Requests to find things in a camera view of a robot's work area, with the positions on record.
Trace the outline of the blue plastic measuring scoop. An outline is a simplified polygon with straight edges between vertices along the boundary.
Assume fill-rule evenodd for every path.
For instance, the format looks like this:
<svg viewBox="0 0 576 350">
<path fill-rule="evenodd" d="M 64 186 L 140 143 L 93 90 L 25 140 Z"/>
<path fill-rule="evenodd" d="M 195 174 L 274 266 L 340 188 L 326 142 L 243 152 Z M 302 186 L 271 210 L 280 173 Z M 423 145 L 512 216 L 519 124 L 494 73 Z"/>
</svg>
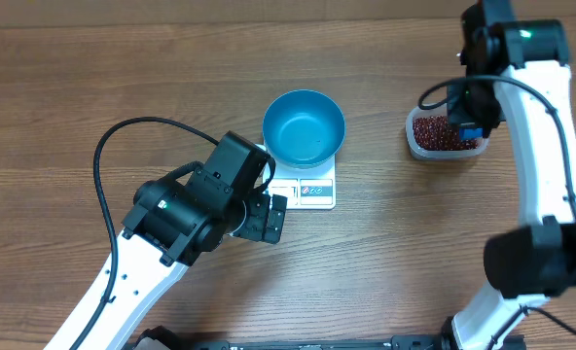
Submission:
<svg viewBox="0 0 576 350">
<path fill-rule="evenodd" d="M 483 130 L 480 127 L 467 128 L 460 127 L 458 129 L 458 136 L 461 141 L 470 141 L 483 137 Z"/>
</svg>

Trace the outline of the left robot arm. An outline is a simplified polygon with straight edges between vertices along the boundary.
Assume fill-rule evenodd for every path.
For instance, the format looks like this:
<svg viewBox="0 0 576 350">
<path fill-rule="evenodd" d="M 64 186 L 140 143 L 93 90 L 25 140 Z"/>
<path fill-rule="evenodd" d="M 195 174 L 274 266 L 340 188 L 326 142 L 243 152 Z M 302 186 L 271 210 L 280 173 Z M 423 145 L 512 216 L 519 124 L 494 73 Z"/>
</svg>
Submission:
<svg viewBox="0 0 576 350">
<path fill-rule="evenodd" d="M 50 349 L 121 349 L 154 304 L 227 235 L 276 244 L 287 207 L 258 185 L 275 161 L 228 132 L 206 162 L 144 183 L 100 273 L 48 343 Z"/>
</svg>

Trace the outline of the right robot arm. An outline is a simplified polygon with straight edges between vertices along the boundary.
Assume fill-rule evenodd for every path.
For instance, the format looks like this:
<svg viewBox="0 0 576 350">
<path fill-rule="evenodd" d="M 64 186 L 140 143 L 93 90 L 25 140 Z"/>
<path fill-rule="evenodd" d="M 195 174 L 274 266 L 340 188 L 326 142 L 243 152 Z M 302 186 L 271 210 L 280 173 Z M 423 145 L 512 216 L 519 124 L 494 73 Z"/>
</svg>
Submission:
<svg viewBox="0 0 576 350">
<path fill-rule="evenodd" d="M 486 243 L 486 282 L 449 322 L 453 349 L 498 349 L 532 309 L 576 287 L 576 135 L 570 54 L 555 19 L 519 20 L 508 1 L 479 1 L 461 17 L 466 75 L 450 120 L 490 134 L 508 127 L 519 225 Z"/>
</svg>

